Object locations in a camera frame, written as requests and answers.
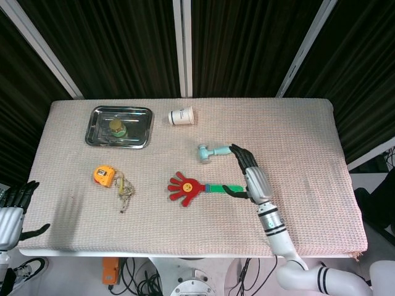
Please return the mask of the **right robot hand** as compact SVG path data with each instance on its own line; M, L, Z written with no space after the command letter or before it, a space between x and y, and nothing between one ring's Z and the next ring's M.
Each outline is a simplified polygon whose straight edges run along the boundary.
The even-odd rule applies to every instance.
M223 190L230 196L249 199L252 203L260 205L273 197L273 191L264 170L258 166L253 154L247 149L232 144L230 151L235 155L246 182L245 192L232 191L223 185Z

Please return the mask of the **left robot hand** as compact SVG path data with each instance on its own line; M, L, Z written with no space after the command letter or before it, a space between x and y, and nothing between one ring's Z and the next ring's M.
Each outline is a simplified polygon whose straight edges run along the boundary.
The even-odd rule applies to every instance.
M50 224L46 223L34 231L23 232L23 222L34 191L39 182L30 181L21 186L12 186L1 196L1 251L7 252L25 241L45 233Z

